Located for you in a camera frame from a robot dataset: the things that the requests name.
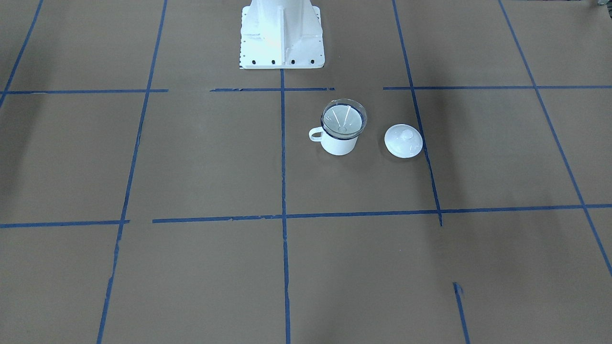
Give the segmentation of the clear plastic funnel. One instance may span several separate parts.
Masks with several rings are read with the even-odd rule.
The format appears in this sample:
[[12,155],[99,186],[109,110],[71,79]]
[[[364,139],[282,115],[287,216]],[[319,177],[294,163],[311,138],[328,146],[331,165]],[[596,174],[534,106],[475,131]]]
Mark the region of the clear plastic funnel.
[[331,137],[351,140],[363,133],[368,120],[368,113],[362,104],[343,98],[332,100],[326,105],[320,123]]

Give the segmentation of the white round mug lid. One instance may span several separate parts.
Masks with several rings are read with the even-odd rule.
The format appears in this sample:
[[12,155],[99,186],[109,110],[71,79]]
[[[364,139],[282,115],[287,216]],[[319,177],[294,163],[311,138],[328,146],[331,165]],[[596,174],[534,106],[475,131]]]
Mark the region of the white round mug lid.
[[402,159],[413,158],[424,148],[420,132],[407,124],[389,127],[384,135],[384,143],[392,155]]

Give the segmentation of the white enamel mug blue rim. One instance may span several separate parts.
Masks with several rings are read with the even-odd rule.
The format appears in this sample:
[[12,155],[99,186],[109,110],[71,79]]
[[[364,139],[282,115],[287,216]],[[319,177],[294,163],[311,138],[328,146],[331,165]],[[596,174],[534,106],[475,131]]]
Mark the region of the white enamel mug blue rim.
[[354,150],[354,147],[358,141],[358,137],[351,140],[335,139],[323,130],[321,124],[319,127],[310,129],[308,136],[310,141],[320,143],[323,150],[332,155],[349,154],[352,150]]

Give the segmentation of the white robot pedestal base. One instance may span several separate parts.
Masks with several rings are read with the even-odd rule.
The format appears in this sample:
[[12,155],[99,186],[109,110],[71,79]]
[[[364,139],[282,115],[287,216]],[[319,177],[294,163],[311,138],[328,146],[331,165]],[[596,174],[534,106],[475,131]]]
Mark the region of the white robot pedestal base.
[[252,0],[241,11],[239,67],[323,68],[320,8],[310,0]]

